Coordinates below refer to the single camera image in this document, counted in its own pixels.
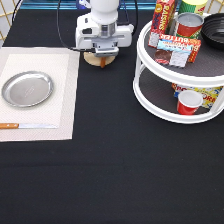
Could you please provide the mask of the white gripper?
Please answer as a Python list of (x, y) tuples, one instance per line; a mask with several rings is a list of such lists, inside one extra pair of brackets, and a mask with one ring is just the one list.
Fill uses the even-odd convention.
[(121, 47), (132, 43), (132, 24), (118, 26), (116, 22), (101, 25), (91, 14), (79, 16), (75, 34), (78, 50), (92, 51), (96, 57), (117, 56)]

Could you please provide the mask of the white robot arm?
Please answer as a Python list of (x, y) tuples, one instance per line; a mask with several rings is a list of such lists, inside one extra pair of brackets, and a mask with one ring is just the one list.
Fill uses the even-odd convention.
[(134, 26), (118, 25), (119, 0), (80, 0), (90, 9), (77, 18), (75, 33), (78, 50), (92, 50), (96, 57), (116, 56), (121, 47), (132, 43)]

